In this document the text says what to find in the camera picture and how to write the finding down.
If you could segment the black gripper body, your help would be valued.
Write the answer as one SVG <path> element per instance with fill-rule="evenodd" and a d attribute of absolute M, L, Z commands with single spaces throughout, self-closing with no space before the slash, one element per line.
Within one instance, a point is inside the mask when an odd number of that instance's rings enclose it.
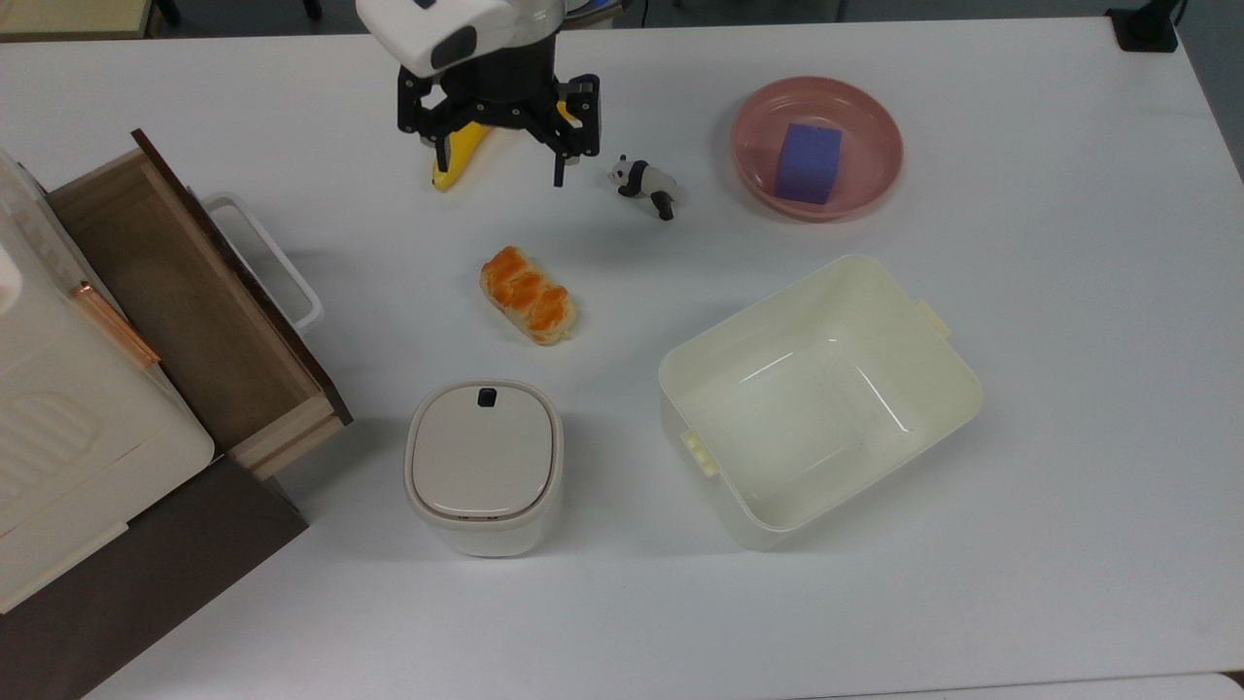
<path fill-rule="evenodd" d="M 561 128 L 566 121 L 557 108 L 555 56 L 555 41 L 537 41 L 466 58 L 442 75 L 439 85 L 445 98 L 435 106 L 435 114 L 459 114 L 463 109 L 476 114 L 483 103 L 485 108 L 501 108 L 508 119 L 516 108 L 537 124 Z"/>

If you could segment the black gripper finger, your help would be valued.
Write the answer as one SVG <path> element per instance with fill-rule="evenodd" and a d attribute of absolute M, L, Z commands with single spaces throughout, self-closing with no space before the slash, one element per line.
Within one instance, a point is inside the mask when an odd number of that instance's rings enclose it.
<path fill-rule="evenodd" d="M 525 101 L 526 129 L 554 152 L 554 187 L 564 187 L 565 169 L 578 157 L 600 154 L 601 80 L 578 75 L 569 83 L 542 86 Z"/>
<path fill-rule="evenodd" d="M 440 102 L 427 106 L 424 98 L 435 85 L 432 77 L 399 72 L 398 128 L 417 134 L 434 150 L 434 172 L 462 173 L 478 150 L 478 99 L 449 92 Z"/>

